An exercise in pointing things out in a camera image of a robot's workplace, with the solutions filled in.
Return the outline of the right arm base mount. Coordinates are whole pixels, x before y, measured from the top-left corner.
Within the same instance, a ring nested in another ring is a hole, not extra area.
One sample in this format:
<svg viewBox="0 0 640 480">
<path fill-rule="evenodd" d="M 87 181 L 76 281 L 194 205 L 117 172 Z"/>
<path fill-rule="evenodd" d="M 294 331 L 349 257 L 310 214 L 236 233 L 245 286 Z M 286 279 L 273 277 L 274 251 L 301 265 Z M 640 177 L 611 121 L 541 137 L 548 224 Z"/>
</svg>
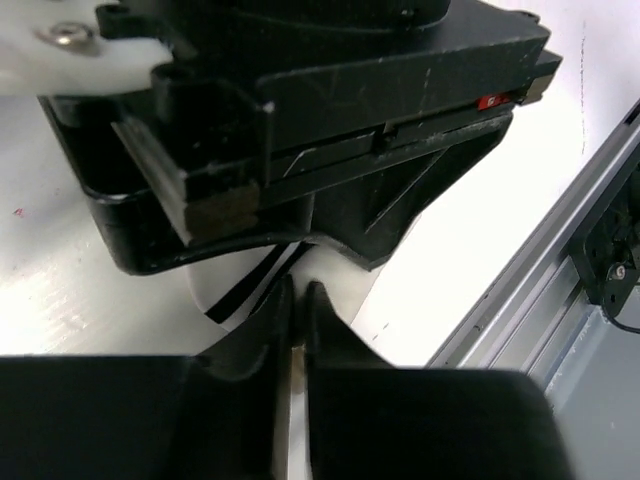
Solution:
<svg viewBox="0 0 640 480">
<path fill-rule="evenodd" d="M 618 329 L 639 328 L 618 319 L 639 285 L 639 168 L 620 171 L 573 234 L 569 253 L 589 302 Z"/>
</svg>

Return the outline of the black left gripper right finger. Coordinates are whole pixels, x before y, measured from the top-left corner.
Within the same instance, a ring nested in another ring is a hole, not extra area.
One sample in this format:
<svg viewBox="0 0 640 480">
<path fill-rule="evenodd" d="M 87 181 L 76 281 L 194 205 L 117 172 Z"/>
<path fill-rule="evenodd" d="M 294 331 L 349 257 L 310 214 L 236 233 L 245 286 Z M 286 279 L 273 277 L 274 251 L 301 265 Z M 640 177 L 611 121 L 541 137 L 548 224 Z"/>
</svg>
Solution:
<svg viewBox="0 0 640 480">
<path fill-rule="evenodd" d="M 571 479 L 542 389 L 518 371 L 395 367 L 310 284 L 308 447 L 316 479 Z"/>
</svg>

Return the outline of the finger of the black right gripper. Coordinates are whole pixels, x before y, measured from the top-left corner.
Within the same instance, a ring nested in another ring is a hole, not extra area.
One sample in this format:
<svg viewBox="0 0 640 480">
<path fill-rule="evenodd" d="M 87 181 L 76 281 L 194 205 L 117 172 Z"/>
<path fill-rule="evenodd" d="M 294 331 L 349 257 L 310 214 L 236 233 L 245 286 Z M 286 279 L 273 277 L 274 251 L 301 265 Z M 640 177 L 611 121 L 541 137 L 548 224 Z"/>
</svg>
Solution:
<svg viewBox="0 0 640 480">
<path fill-rule="evenodd" d="M 180 191 L 145 179 L 82 184 L 116 265 L 151 275 L 311 235 L 312 188 L 296 180 L 199 179 Z"/>
</svg>

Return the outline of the white sock with black stripes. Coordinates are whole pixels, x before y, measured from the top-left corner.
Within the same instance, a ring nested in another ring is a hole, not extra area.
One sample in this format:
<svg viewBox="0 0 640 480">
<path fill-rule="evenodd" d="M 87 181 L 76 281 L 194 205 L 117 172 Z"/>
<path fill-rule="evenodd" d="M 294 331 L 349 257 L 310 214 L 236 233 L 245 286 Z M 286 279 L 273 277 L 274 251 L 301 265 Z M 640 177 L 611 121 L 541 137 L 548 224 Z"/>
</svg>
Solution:
<svg viewBox="0 0 640 480">
<path fill-rule="evenodd" d="M 297 294 L 282 271 L 248 318 L 197 356 L 167 478 L 287 477 L 296 347 L 311 477 L 385 477 L 382 400 L 391 367 L 338 316 L 319 280 Z"/>
</svg>

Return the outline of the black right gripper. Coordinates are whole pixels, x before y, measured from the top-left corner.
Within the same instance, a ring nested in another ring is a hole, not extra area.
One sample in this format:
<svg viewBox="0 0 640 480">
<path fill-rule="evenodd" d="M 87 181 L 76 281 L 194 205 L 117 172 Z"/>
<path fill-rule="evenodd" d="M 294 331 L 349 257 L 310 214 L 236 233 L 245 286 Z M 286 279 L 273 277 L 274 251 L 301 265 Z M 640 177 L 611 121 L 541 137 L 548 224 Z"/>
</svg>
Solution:
<svg viewBox="0 0 640 480">
<path fill-rule="evenodd" d="M 160 144 L 151 170 L 197 200 L 299 170 L 284 159 L 361 133 L 497 102 L 528 103 L 561 59 L 535 15 L 482 1 L 121 1 L 94 9 L 114 45 L 167 60 L 121 93 L 56 94 L 71 128 L 131 121 Z M 312 241 L 386 263 L 417 216 L 504 138 L 513 114 L 371 156 L 315 195 Z"/>
</svg>

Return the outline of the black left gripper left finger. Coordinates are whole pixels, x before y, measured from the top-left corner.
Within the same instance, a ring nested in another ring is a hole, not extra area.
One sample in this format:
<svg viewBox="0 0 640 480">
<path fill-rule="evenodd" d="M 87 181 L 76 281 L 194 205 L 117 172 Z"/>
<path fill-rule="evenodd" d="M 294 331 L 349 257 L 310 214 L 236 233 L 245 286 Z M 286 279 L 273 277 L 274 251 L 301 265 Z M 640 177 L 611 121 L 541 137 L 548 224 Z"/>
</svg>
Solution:
<svg viewBox="0 0 640 480">
<path fill-rule="evenodd" d="M 2 477 L 169 479 L 200 354 L 3 358 Z"/>
</svg>

